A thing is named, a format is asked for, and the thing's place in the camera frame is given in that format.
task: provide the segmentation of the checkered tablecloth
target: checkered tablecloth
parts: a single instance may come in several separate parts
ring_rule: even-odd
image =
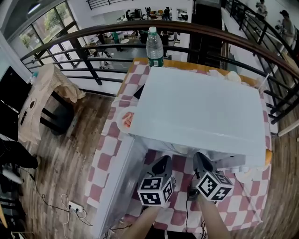
[[[192,71],[206,74],[206,72],[199,70]],[[124,107],[136,106],[138,104],[138,100],[133,97],[133,94],[140,86],[145,84],[149,72],[150,68],[148,65],[143,62],[134,61],[119,96],[112,103],[85,185],[86,201],[95,208],[99,206],[102,190],[116,163],[115,159],[125,135],[116,125],[117,114]],[[263,95],[261,95],[261,102],[265,123],[266,147],[271,150],[270,125]],[[149,150],[146,155],[145,163],[151,163],[162,154],[163,152]],[[186,192],[194,172],[190,159],[174,155],[172,157],[172,163],[173,175],[177,181],[176,188],[170,198],[170,208],[158,215],[155,227],[169,231],[184,232],[186,220]],[[267,199],[271,167],[269,166],[264,172],[258,171],[253,181],[246,185],[239,183],[234,174],[226,173],[226,175],[231,179],[235,187],[228,197],[217,204],[223,221],[229,230],[257,225],[259,218],[262,216]],[[188,232],[201,233],[201,212],[198,206],[195,202],[188,202],[187,207],[189,213]],[[140,215],[140,212],[141,203],[137,192],[135,192],[125,219],[133,222]]]

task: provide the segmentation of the white plate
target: white plate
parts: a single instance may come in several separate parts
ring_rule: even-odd
[[[124,126],[124,124],[123,124],[124,120],[122,118],[127,112],[135,113],[135,110],[136,110],[136,106],[129,106],[129,107],[123,108],[118,113],[117,119],[116,119],[116,124],[117,124],[117,127],[120,129],[120,131],[122,131],[126,134],[129,133],[130,128]]]
[[[235,177],[241,183],[248,183],[253,179],[255,174],[256,174],[256,169],[249,169],[249,171],[246,173],[243,172],[235,173]]]

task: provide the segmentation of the water bottle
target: water bottle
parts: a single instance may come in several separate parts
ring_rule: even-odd
[[[149,28],[149,35],[146,41],[146,54],[148,56],[149,66],[163,66],[163,44],[160,36],[157,34],[156,27]]]

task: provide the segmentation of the bottle cap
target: bottle cap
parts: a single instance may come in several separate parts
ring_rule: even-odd
[[[149,28],[149,33],[156,33],[157,32],[157,28],[156,27],[150,27]]]

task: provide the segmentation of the person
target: person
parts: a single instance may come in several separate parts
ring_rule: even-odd
[[[146,15],[148,16],[148,18],[150,18],[150,7],[146,7]]]
[[[282,10],[279,13],[284,17],[281,23],[282,38],[289,46],[291,46],[293,44],[294,38],[296,37],[295,26],[292,24],[289,13],[287,11]]]
[[[131,20],[131,17],[130,17],[130,15],[129,15],[129,12],[130,12],[130,10],[126,11],[126,18],[127,18],[128,21]]]
[[[167,34],[167,31],[163,31],[162,35],[161,35],[161,40],[162,40],[163,46],[168,46],[168,38],[169,38],[169,36]],[[163,48],[163,50],[164,50],[164,57],[166,57],[167,50],[164,48]]]
[[[146,41],[148,39],[148,31],[139,30],[140,38],[142,44],[146,44]]]
[[[107,53],[105,50],[103,50],[101,53],[99,53],[97,50],[93,52],[93,55],[90,57],[99,57],[99,58],[109,58],[109,53]],[[109,62],[106,61],[100,61],[98,62],[91,62],[93,68],[100,68],[104,69],[106,66],[109,65]]]
[[[209,239],[230,239],[230,233],[225,226],[218,209],[214,202],[207,201],[201,194],[198,196],[198,204],[201,208],[202,216],[205,220],[207,235]],[[154,223],[159,212],[163,210],[159,206],[151,206],[143,211],[139,218],[131,225],[121,236],[121,239],[162,239],[164,238],[164,231],[153,228]],[[169,239],[172,238],[193,238],[192,233],[186,232],[169,232],[167,231]]]
[[[104,35],[103,35],[103,33],[98,34],[98,39],[100,40],[100,42],[101,42],[103,45],[106,44],[106,42],[105,42],[105,40],[104,40]]]
[[[142,17],[140,18],[140,20],[149,20],[149,16],[147,16],[146,14],[143,14]]]
[[[115,44],[120,44],[120,40],[118,38],[117,32],[112,33],[112,40],[114,41]],[[117,49],[117,51],[120,51],[120,52],[123,51],[123,48],[121,48],[121,47],[117,47],[116,49]]]
[[[169,10],[169,7],[166,7],[166,9],[164,10],[164,18],[165,18],[166,20],[171,21],[171,19],[170,19],[170,10]]]
[[[256,13],[261,15],[262,18],[264,19],[268,15],[267,7],[265,5],[265,0],[260,0],[260,2],[257,2],[256,7],[258,8]]]

